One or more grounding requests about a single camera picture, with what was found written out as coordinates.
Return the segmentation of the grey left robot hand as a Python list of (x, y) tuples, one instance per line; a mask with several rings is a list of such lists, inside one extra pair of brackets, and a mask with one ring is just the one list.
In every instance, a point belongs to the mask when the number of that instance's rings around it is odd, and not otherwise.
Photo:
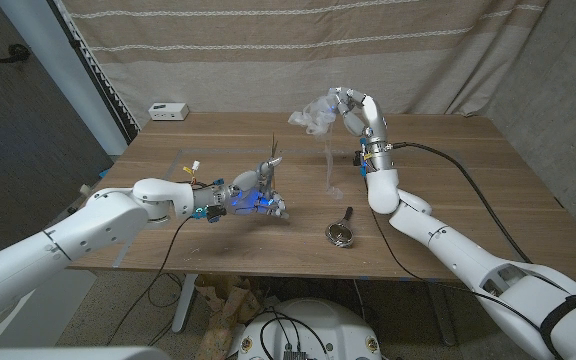
[(272, 188), (275, 168), (282, 158), (269, 158), (256, 169), (238, 175), (230, 184), (213, 184), (193, 191), (195, 218), (216, 222), (227, 214), (261, 213), (287, 219), (286, 205)]

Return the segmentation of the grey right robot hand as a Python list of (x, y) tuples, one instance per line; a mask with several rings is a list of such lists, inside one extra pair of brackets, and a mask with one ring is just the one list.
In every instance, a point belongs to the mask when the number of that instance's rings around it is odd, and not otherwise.
[(374, 98), (345, 87), (330, 88), (328, 95), (332, 97), (333, 112), (342, 116), (346, 129), (366, 140), (366, 151), (372, 155), (371, 172), (392, 170), (394, 165), (386, 149), (387, 123)]

